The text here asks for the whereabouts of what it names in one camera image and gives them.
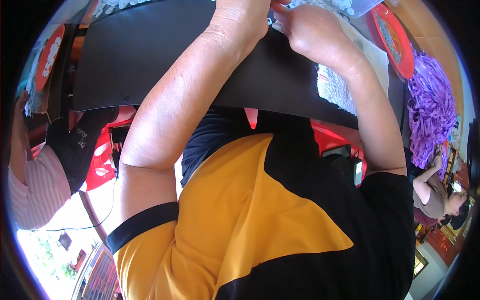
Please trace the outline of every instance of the white towel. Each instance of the white towel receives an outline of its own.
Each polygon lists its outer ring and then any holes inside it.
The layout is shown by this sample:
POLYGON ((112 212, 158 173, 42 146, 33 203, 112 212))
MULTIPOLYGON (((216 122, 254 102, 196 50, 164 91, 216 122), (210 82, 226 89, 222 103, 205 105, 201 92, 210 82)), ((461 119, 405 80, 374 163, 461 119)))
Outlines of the white towel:
MULTIPOLYGON (((375 46, 371 41, 362 36, 352 25, 343 18, 338 18, 345 34, 357 45, 367 57, 377 74, 378 80, 388 96, 388 56, 387 53, 375 46)), ((332 69, 318 65, 318 95, 331 103, 337 104, 341 109, 357 115, 352 95, 342 77, 332 69)))

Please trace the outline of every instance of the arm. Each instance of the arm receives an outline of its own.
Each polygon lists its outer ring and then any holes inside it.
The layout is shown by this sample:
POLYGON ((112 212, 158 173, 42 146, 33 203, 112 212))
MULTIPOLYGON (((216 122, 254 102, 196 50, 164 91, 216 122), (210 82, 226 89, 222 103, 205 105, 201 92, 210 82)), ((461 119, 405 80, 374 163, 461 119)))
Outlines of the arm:
POLYGON ((403 143, 393 109, 373 67, 346 36, 335 15, 322 8, 301 5, 276 13, 294 51, 330 67, 348 85, 357 109, 360 137, 368 173, 406 175, 403 143))
POLYGON ((269 7, 270 0, 218 0, 210 26, 148 93, 125 141, 117 219, 106 231, 177 200, 174 164, 223 84, 265 36, 269 7))
POLYGON ((427 169, 420 176, 416 177, 413 180, 413 189, 419 196, 423 205, 426 205, 430 200, 430 193, 432 188, 427 184, 428 179, 432 177, 440 168, 442 167, 442 152, 444 151, 443 146, 437 146, 435 150, 435 163, 433 167, 427 169))
POLYGON ((13 175, 23 184, 25 184, 25 149, 27 147, 25 145, 26 127, 22 111, 27 101, 28 93, 22 91, 15 104, 9 161, 13 175))

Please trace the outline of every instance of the black sleeve trim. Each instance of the black sleeve trim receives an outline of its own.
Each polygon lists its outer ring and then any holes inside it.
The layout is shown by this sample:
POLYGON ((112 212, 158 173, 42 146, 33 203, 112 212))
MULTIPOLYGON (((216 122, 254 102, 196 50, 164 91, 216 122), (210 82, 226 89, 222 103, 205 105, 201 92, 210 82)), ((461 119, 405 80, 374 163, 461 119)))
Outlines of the black sleeve trim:
POLYGON ((136 236, 152 228, 175 221, 179 217, 178 202, 169 202, 144 210, 118 226, 107 237, 107 245, 116 253, 136 236))

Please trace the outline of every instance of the pink striped shirt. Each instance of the pink striped shirt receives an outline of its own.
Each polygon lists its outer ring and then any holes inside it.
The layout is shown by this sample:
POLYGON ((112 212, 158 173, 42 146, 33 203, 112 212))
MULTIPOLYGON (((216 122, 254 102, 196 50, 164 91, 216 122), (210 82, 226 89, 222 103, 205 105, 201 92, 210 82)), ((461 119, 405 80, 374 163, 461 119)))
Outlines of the pink striped shirt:
POLYGON ((50 146, 45 145, 34 160, 25 165, 25 184, 8 168, 13 217, 17 227, 43 227, 70 199, 70 186, 63 167, 50 146))

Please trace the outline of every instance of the plastic container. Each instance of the plastic container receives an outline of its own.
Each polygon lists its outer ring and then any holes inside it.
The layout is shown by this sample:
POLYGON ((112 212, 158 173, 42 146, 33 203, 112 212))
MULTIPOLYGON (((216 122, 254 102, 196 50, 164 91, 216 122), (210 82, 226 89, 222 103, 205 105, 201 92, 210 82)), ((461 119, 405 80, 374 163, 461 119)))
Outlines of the plastic container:
POLYGON ((382 0, 325 0, 325 4, 351 18, 360 18, 382 0))

